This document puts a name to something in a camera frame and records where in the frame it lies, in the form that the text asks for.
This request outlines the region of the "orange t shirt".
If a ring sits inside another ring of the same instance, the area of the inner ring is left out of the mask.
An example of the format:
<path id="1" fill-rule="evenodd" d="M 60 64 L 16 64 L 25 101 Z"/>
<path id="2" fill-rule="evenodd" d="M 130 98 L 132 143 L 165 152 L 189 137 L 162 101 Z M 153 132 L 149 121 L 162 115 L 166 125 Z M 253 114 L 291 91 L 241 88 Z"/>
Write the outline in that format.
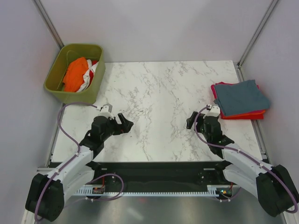
<path id="1" fill-rule="evenodd" d="M 84 83 L 83 76 L 88 68 L 88 62 L 84 57 L 71 62 L 63 78 L 64 91 L 77 92 Z"/>

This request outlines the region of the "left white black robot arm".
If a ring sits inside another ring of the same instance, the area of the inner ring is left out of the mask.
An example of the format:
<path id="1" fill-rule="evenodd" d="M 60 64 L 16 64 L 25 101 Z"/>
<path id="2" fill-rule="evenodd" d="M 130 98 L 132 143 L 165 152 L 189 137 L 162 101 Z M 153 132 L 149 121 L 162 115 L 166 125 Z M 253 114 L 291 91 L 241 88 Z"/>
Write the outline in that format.
<path id="1" fill-rule="evenodd" d="M 91 129 L 78 143 L 78 150 L 47 174 L 36 174 L 31 182 L 26 210 L 32 212 L 35 221 L 54 221 L 65 202 L 86 183 L 99 183 L 103 173 L 95 168 L 93 159 L 104 148 L 104 142 L 112 135 L 130 132 L 134 123 L 118 114 L 120 123 L 109 112 L 101 112 L 93 119 Z"/>

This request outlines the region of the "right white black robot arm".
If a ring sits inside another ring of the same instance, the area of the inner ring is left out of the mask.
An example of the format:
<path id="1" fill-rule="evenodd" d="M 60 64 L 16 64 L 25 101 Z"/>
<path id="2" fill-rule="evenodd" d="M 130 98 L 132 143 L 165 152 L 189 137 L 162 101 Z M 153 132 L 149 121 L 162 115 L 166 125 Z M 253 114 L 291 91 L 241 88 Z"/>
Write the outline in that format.
<path id="1" fill-rule="evenodd" d="M 214 171 L 218 183 L 227 181 L 237 184 L 253 195 L 272 216 L 299 210 L 299 193 L 288 170 L 273 166 L 249 155 L 222 133 L 218 117 L 211 111 L 207 114 L 193 112 L 186 120 L 186 128 L 193 129 L 198 138 L 208 145 L 210 151 L 223 161 Z"/>

